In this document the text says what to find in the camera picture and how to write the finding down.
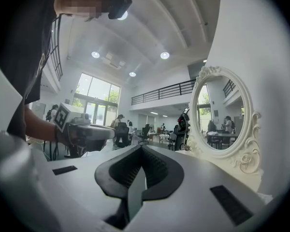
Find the ceiling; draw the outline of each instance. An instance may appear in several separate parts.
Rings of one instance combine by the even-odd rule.
[[[179,117],[183,113],[183,111],[188,107],[189,107],[188,103],[182,103],[182,104],[141,109],[141,110],[136,110],[136,111],[139,114],[145,114],[145,115],[151,115],[151,116],[166,115],[168,117]]]
[[[71,30],[64,31],[69,37],[67,57],[92,66],[93,73],[101,69],[137,85],[153,71],[207,58],[219,5],[220,0],[133,0],[122,21],[109,20],[107,14],[90,22],[76,17]],[[99,52],[99,59],[91,56],[93,51]],[[164,51],[171,54],[168,60],[160,58]],[[120,69],[111,67],[107,58]]]

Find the chair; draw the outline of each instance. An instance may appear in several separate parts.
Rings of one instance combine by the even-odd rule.
[[[176,142],[176,138],[177,138],[177,135],[175,133],[170,133],[170,138],[169,138],[169,149],[172,147],[172,151],[173,151],[173,147],[174,147],[174,144]]]
[[[216,149],[220,149],[220,140],[219,139],[215,139],[214,136],[209,136],[207,135],[207,143],[213,147],[213,144],[216,144]]]
[[[222,134],[230,134],[228,131],[223,131]],[[230,147],[230,137],[223,137],[220,142],[220,149],[222,149],[222,146],[228,146]]]
[[[143,143],[143,142],[147,142],[147,143],[149,143],[149,141],[146,141],[146,139],[147,138],[149,138],[148,137],[148,132],[149,132],[149,130],[150,130],[150,128],[149,127],[144,127],[143,129],[142,129],[142,136],[141,136],[141,139],[142,140],[140,140],[139,142],[138,142],[138,144],[140,144],[140,143]]]
[[[131,144],[131,140],[129,140],[129,127],[117,127],[115,144],[119,148],[124,148]]]

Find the white table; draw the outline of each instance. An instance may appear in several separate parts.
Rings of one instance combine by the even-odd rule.
[[[165,139],[165,140],[167,140],[167,139],[169,139],[170,138],[170,135],[159,135],[159,144],[160,144],[160,140],[162,139]]]

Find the black slot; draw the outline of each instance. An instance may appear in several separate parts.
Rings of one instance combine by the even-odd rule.
[[[240,225],[253,216],[253,214],[224,186],[217,186],[210,188],[210,190],[235,226]]]
[[[68,166],[68,167],[64,167],[64,168],[53,169],[53,172],[55,175],[59,175],[59,174],[65,174],[67,172],[74,171],[76,169],[77,169],[77,167],[75,167],[75,166]]]

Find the window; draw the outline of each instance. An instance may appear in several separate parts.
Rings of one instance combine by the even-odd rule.
[[[119,98],[119,91],[120,91],[120,87],[117,87],[112,84],[108,101],[117,103],[118,98]]]
[[[76,93],[81,95],[88,95],[90,83],[92,81],[92,77],[86,74],[81,74],[81,77],[78,81],[76,87]]]
[[[110,126],[113,120],[116,119],[117,107],[107,106],[105,125]]]
[[[88,96],[107,101],[110,88],[111,84],[93,77]]]
[[[198,98],[198,121],[200,129],[207,131],[208,122],[212,120],[211,103],[209,100],[207,85],[204,85]]]
[[[85,100],[76,97],[73,98],[72,106],[75,107],[80,113],[84,112],[85,104]]]
[[[119,93],[120,87],[82,73],[72,106],[87,113],[92,124],[110,126],[117,117]]]

